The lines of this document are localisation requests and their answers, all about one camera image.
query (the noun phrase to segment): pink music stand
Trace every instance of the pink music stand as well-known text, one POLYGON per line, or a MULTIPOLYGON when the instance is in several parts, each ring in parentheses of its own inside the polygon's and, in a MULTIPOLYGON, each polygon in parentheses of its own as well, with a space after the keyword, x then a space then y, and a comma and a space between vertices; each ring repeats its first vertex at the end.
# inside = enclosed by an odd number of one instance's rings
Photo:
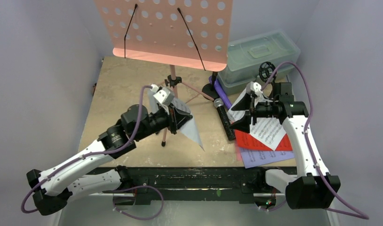
MULTIPOLYGON (((175 65, 198 69, 205 67, 213 72, 226 67, 232 0, 94 1, 111 37, 115 56, 168 64, 171 71, 168 79, 173 81, 177 79, 175 65)), ((192 99, 201 94, 213 101, 212 97, 190 84, 183 81, 181 84, 198 93, 192 99)), ((176 85, 173 91, 177 97, 176 85)))

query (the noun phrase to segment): container lid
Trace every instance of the container lid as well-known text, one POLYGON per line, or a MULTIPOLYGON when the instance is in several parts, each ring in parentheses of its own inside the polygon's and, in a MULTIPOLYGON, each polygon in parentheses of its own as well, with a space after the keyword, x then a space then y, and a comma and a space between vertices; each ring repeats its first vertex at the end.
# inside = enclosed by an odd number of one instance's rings
POLYGON ((229 43, 228 68, 234 72, 249 66, 260 65, 265 61, 275 66, 284 58, 299 54, 300 49, 282 30, 256 35, 229 43))

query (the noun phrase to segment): cable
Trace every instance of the cable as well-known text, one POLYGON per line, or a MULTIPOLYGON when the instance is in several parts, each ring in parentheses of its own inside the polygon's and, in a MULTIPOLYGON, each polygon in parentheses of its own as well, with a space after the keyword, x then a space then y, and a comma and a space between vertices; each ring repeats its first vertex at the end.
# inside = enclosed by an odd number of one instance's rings
POLYGON ((126 40, 127 40, 127 34, 128 34, 128 31, 129 31, 130 24, 132 23, 133 15, 135 14, 136 8, 137 8, 137 4, 135 4, 135 8, 133 9, 132 16, 130 17, 130 21, 129 21, 129 24, 128 24, 127 32, 125 32, 125 36, 124 36, 124 58, 125 59, 127 58, 127 48, 126 48, 126 45, 125 45, 126 44, 126 40))
POLYGON ((23 199, 22 203, 21 203, 21 211, 23 213, 34 213, 34 212, 37 212, 38 209, 34 209, 34 210, 26 210, 25 209, 25 203, 27 202, 28 198, 31 196, 31 194, 33 192, 35 192, 35 190, 37 188, 39 188, 42 184, 44 184, 48 179, 52 178, 56 173, 62 171, 63 169, 65 169, 66 167, 76 163, 77 161, 80 161, 82 159, 85 159, 86 157, 89 157, 89 156, 92 156, 92 155, 98 155, 98 154, 114 154, 114 153, 117 153, 117 152, 120 152, 122 150, 124 150, 132 141, 133 139, 135 138, 136 136, 136 132, 137 130, 139 129, 139 125, 140 125, 140 121, 141 121, 141 118, 142 118, 142 107, 143 107, 143 92, 144 92, 144 89, 152 89, 151 86, 143 86, 142 87, 142 90, 140 91, 140 97, 139 97, 139 108, 138 108, 138 112, 137 112, 137 119, 136 119, 136 125, 135 125, 135 128, 133 129, 133 132, 132 132, 132 135, 129 137, 129 140, 121 147, 115 149, 115 150, 111 150, 111 151, 104 151, 104 152, 94 152, 94 153, 87 153, 87 154, 84 154, 81 156, 81 158, 77 158, 77 159, 74 159, 72 161, 69 161, 68 163, 64 164, 63 166, 57 168, 56 170, 54 170, 51 174, 49 174, 47 176, 46 179, 43 179, 41 180, 37 185, 35 185, 29 192, 28 194, 25 196, 25 198, 23 199))
POLYGON ((305 136, 305 140, 306 140, 306 144, 308 145, 308 149, 309 149, 309 152, 313 158, 313 163, 315 164, 315 167, 316 167, 316 171, 319 173, 320 175, 320 178, 323 180, 323 183, 325 183, 326 187, 330 190, 330 192, 342 203, 344 204, 346 207, 348 207, 349 209, 351 209, 352 211, 356 212, 357 214, 355 213, 350 213, 350 212, 346 212, 346 211, 342 211, 342 210, 335 210, 335 209, 331 209, 331 208, 328 208, 328 209, 325 209, 325 210, 328 210, 328 211, 332 211, 332 212, 336 212, 336 213, 341 213, 341 214, 345 214, 345 215, 349 215, 349 216, 353 216, 353 217, 357 217, 357 218, 361 218, 361 219, 365 219, 365 220, 369 220, 369 216, 360 211, 359 209, 355 208, 354 206, 352 206, 351 204, 347 203, 346 200, 344 200, 343 198, 341 198, 337 192, 335 192, 335 190, 331 187, 331 185, 327 182, 327 180, 325 179, 324 175, 322 174, 322 171, 320 171, 320 166, 318 165, 318 161, 316 161, 316 157, 315 157, 315 153, 313 152, 313 149, 312 149, 312 145, 311 145, 311 142, 309 141, 309 137, 308 137, 308 125, 311 121, 311 118, 312 118, 312 115, 313 115, 313 104, 312 104, 312 98, 311 98, 311 93, 309 92, 309 88, 308 88, 308 83, 305 79, 305 76, 303 75, 301 69, 298 67, 298 65, 296 65, 295 63, 291 62, 291 61, 285 61, 281 64, 279 64, 276 69, 272 72, 271 76, 268 78, 268 80, 266 81, 266 83, 264 84, 264 86, 262 86, 262 89, 261 91, 263 91, 266 86, 269 84, 269 81, 271 80, 272 76, 274 74, 276 74, 276 72, 278 71, 278 69, 282 66, 282 65, 285 65, 285 64, 289 64, 289 65, 292 65, 294 66, 297 71, 300 73, 301 75, 301 78, 303 79, 303 82, 304 82, 304 85, 305 85, 305 89, 306 89, 306 92, 307 92, 307 95, 308 95, 308 101, 309 101, 309 106, 310 106, 310 112, 309 112, 309 116, 308 116, 308 119, 306 120, 306 123, 305 123, 305 126, 304 126, 304 136, 305 136))
POLYGON ((122 210, 118 209, 117 206, 114 203, 114 200, 112 201, 112 205, 114 206, 113 211, 116 210, 118 213, 122 213, 123 215, 128 216, 128 217, 133 218, 133 219, 136 219, 136 220, 151 220, 151 219, 157 217, 161 213, 162 209, 164 208, 164 197, 162 196, 161 192, 157 188, 149 186, 149 185, 142 185, 142 186, 131 187, 131 188, 128 188, 128 189, 123 189, 123 190, 116 190, 116 191, 113 191, 113 193, 123 193, 123 192, 131 191, 131 190, 135 190, 135 189, 138 189, 138 188, 146 188, 146 187, 153 189, 155 192, 158 193, 158 195, 161 198, 161 207, 160 207, 160 209, 158 210, 158 212, 156 214, 154 214, 153 216, 148 217, 148 218, 136 217, 136 216, 130 215, 130 214, 125 213, 122 210))
POLYGON ((190 31, 189 26, 187 25, 186 20, 184 19, 183 14, 182 14, 182 12, 180 11, 180 8, 178 8, 178 12, 180 13, 180 16, 181 16, 182 19, 183 19, 184 25, 186 25, 186 28, 187 28, 187 31, 188 31, 189 34, 190 34, 191 40, 193 40, 194 46, 196 47, 197 53, 199 54, 199 57, 200 57, 200 60, 201 60, 201 64, 203 65, 203 68, 204 68, 204 70, 205 70, 205 66, 204 66, 204 63, 203 63, 203 59, 201 58, 199 48, 197 47, 196 42, 194 41, 192 32, 190 31))

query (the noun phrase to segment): black microphone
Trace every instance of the black microphone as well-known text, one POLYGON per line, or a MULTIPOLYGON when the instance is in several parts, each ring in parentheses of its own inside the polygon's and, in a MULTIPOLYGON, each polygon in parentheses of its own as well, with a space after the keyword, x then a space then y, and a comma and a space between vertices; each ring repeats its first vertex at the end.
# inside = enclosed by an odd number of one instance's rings
POLYGON ((218 98, 214 100, 214 106, 216 110, 218 111, 219 118, 221 118, 221 122, 223 125, 223 128, 225 129, 225 133, 228 137, 229 141, 235 140, 236 135, 234 135, 234 131, 230 129, 230 120, 226 114, 225 107, 223 106, 223 101, 218 98))

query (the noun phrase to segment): purple tube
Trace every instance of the purple tube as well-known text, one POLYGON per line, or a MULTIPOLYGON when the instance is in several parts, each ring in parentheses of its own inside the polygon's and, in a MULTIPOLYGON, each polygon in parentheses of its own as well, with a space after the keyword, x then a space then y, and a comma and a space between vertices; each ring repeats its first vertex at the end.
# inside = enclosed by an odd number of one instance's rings
POLYGON ((228 96, 226 95, 225 91, 222 89, 221 84, 219 84, 218 79, 215 80, 214 88, 216 92, 218 93, 219 97, 223 100, 223 103, 225 104, 225 107, 227 109, 231 108, 231 102, 228 99, 228 96))

